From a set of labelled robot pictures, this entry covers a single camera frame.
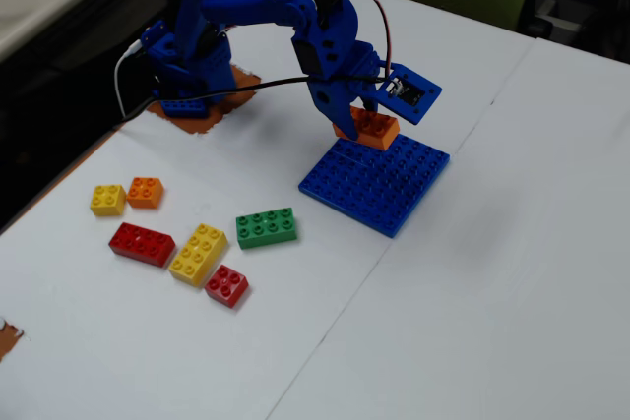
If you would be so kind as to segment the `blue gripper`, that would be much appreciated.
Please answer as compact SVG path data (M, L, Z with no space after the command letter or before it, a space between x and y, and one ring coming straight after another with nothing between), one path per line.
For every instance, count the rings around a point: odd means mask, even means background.
M329 80L308 82L316 108L350 140L358 138L350 105L359 98L366 111L378 111L378 100L372 92L377 91L379 82L367 79L380 77L383 66L384 61L374 47L358 41Z

